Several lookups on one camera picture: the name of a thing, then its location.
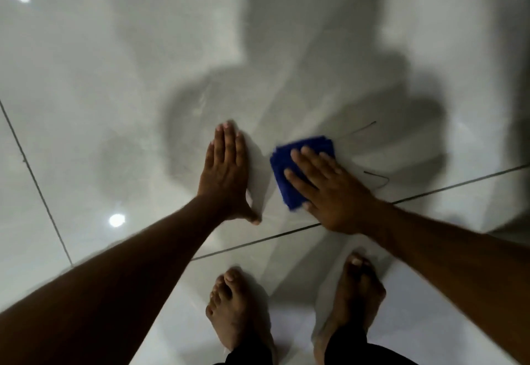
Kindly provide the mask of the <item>person's left hand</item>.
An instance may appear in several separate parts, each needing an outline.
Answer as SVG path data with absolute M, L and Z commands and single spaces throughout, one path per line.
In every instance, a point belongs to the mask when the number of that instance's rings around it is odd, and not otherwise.
M 203 167 L 198 184 L 198 195 L 213 195 L 224 206 L 227 220 L 243 218 L 243 200 L 247 200 L 250 162 L 248 147 L 244 135 L 236 129 L 237 156 L 234 166 L 224 164 L 224 127 L 219 124 L 215 128 L 215 165 L 211 170 Z

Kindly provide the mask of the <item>person's right hand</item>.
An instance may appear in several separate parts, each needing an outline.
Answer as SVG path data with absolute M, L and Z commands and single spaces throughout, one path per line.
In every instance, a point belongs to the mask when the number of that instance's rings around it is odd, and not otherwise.
M 317 213 L 311 213 L 323 227 L 342 234 L 355 234 L 367 227 L 365 234 L 372 228 L 384 224 L 384 218 L 393 210 L 393 206 L 380 201 L 359 180 L 344 168 L 343 173 L 329 173 L 329 180 L 323 185 L 308 185 L 295 173 L 286 169 L 287 180 L 310 202 L 317 207 Z

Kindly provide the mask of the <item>blue cleaning cloth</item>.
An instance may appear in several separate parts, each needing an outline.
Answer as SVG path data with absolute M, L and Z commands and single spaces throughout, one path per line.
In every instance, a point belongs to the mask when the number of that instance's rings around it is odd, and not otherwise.
M 316 154 L 325 152 L 330 157 L 335 158 L 333 141 L 324 135 L 309 137 L 275 147 L 270 157 L 270 166 L 283 202 L 291 212 L 298 210 L 308 200 L 287 180 L 284 171 L 286 169 L 292 170 L 298 178 L 315 188 L 291 157 L 293 149 L 301 151 L 304 146 L 310 147 Z

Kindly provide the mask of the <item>person's left forearm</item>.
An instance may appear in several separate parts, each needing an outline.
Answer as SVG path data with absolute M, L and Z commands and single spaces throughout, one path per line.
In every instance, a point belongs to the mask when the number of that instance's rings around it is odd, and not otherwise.
M 0 313 L 0 365 L 128 365 L 183 271 L 233 212 L 200 195 Z

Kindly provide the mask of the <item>person's right forearm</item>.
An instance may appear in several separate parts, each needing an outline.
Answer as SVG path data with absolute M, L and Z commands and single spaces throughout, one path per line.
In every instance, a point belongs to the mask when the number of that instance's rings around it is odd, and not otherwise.
M 521 365 L 530 365 L 530 248 L 372 199 L 367 235 L 444 294 Z

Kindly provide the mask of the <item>person's left foot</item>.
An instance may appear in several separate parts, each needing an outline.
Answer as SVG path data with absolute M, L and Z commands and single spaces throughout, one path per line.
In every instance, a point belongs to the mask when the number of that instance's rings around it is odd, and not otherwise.
M 240 268 L 216 278 L 209 298 L 206 316 L 228 351 L 215 365 L 278 365 L 267 305 Z

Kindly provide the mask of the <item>person's foot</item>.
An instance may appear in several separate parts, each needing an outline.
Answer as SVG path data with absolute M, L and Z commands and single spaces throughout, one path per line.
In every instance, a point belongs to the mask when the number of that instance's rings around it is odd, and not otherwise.
M 316 364 L 324 365 L 325 349 L 340 327 L 354 326 L 367 336 L 385 296 L 373 264 L 359 253 L 350 253 L 339 277 L 332 309 L 314 338 Z
M 267 305 L 240 268 L 216 278 L 209 298 L 206 316 L 228 351 L 215 365 L 278 365 Z

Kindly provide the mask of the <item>person's right foot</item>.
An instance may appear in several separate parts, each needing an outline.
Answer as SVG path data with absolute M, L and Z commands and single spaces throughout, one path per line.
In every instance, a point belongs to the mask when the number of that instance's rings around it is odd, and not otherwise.
M 373 264 L 359 253 L 350 253 L 339 277 L 332 309 L 314 338 L 316 364 L 324 365 L 325 349 L 340 327 L 354 326 L 367 336 L 385 296 Z

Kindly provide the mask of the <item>black trousers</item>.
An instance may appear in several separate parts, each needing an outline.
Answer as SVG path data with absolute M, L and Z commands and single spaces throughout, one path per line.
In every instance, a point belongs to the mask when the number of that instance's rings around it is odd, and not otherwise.
M 256 333 L 246 337 L 225 359 L 214 365 L 274 365 L 272 350 Z M 417 365 L 388 348 L 368 343 L 354 326 L 340 327 L 324 351 L 324 365 Z

